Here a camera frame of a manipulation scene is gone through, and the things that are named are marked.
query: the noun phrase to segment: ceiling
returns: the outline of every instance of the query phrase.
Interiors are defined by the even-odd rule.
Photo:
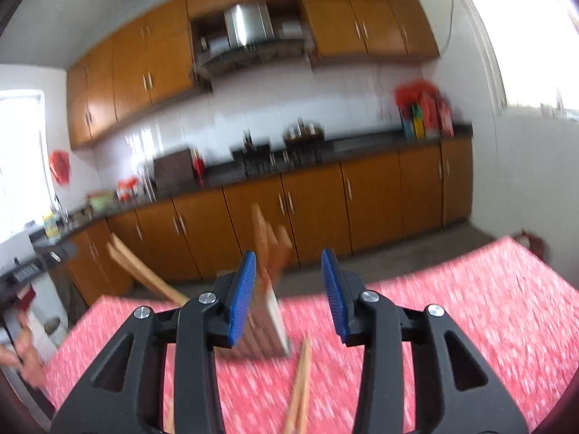
[[[0,36],[0,63],[68,68],[90,47],[165,0],[23,0]]]

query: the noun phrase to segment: metal screw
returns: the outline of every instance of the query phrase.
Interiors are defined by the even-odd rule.
[[[432,316],[442,316],[444,315],[444,309],[440,306],[437,305],[435,303],[430,304],[428,306],[428,312],[432,315]]]
[[[366,290],[362,292],[362,300],[365,302],[377,302],[380,299],[380,295],[378,295],[373,290]]]
[[[135,315],[135,318],[138,318],[139,320],[142,320],[143,318],[148,318],[150,314],[151,309],[149,307],[139,307],[133,313],[133,315]]]
[[[213,292],[204,292],[199,295],[199,301],[204,305],[213,303],[215,300],[217,300],[217,297]]]

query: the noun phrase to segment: faucet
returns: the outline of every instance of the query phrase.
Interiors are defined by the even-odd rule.
[[[63,208],[63,205],[60,203],[59,200],[59,196],[57,196],[56,194],[54,195],[54,200],[56,201],[56,204],[59,206],[59,214],[60,214],[60,218],[63,221],[63,224],[65,226],[68,225],[68,211]]]

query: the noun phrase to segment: concrete floor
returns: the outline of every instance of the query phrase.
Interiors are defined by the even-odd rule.
[[[393,246],[341,259],[348,271],[357,272],[365,282],[375,282],[420,271],[454,259],[493,241],[493,238],[464,222],[447,229],[410,239]],[[213,282],[180,284],[175,287],[189,297],[210,290]],[[276,286],[277,297],[324,292],[319,265],[290,269]],[[129,298],[156,299],[147,289],[137,286]]]

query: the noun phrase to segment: blue gripper pad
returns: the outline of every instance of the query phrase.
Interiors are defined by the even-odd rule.
[[[229,310],[231,318],[227,339],[231,346],[235,346],[237,340],[243,333],[245,317],[247,316],[247,310],[249,309],[251,296],[253,295],[256,268],[255,253],[253,251],[247,252],[237,269],[235,278],[237,281],[237,289]]]
[[[340,336],[343,343],[346,343],[350,331],[348,329],[347,295],[344,295],[344,292],[348,292],[348,289],[344,288],[345,281],[340,263],[338,263],[332,249],[328,248],[322,251],[321,268],[336,334]]]

